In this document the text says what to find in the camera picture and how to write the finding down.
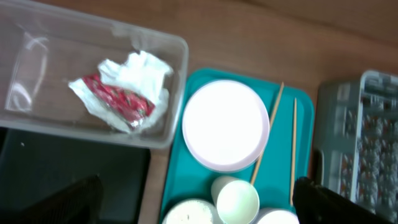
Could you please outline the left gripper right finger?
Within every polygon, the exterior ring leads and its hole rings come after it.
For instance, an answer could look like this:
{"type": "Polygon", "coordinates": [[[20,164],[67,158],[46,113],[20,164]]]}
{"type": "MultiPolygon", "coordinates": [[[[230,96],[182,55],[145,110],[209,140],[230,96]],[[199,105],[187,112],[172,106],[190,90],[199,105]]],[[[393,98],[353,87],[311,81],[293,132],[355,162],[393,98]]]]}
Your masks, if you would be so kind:
{"type": "Polygon", "coordinates": [[[307,177],[295,181],[292,201],[300,224],[392,224],[307,177]]]}

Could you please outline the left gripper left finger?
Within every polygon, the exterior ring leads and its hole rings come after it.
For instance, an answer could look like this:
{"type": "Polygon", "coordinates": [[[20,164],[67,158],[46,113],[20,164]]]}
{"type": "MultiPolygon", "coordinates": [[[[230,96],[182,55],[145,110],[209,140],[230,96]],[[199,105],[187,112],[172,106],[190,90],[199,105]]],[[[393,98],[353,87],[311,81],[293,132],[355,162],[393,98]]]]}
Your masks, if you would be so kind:
{"type": "Polygon", "coordinates": [[[96,223],[103,199],[103,186],[96,175],[75,182],[27,208],[18,218],[27,224],[96,223]]]}

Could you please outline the white cup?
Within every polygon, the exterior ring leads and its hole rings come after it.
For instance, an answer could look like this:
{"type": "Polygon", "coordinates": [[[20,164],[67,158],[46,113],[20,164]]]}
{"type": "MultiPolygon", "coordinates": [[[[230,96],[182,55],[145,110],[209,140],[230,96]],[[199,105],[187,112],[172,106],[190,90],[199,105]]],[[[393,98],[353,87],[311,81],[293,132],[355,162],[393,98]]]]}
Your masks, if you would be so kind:
{"type": "Polygon", "coordinates": [[[259,194],[245,180],[218,177],[211,185],[211,197],[223,223],[250,224],[259,213],[259,194]]]}

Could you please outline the red snack wrapper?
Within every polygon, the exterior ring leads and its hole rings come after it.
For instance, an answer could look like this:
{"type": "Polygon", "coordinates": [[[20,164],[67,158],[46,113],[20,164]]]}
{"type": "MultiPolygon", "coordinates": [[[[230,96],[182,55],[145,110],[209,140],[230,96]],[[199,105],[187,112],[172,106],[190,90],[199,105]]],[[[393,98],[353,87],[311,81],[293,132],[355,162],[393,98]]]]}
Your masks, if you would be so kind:
{"type": "Polygon", "coordinates": [[[149,117],[155,105],[142,95],[121,87],[105,85],[95,73],[83,77],[88,89],[130,126],[138,126],[149,117]]]}

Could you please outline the white napkin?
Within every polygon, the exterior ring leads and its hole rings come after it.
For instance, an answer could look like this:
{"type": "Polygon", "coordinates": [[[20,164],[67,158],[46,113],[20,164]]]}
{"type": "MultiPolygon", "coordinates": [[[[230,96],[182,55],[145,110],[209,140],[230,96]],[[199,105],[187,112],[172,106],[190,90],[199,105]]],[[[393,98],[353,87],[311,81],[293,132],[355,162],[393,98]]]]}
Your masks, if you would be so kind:
{"type": "Polygon", "coordinates": [[[130,126],[120,115],[95,97],[84,84],[83,77],[70,82],[68,87],[79,97],[90,114],[118,131],[135,134],[153,127],[167,111],[169,91],[164,88],[164,81],[173,73],[170,65],[145,51],[129,54],[123,64],[106,59],[98,65],[97,74],[105,85],[134,91],[155,105],[152,114],[138,126],[130,126]]]}

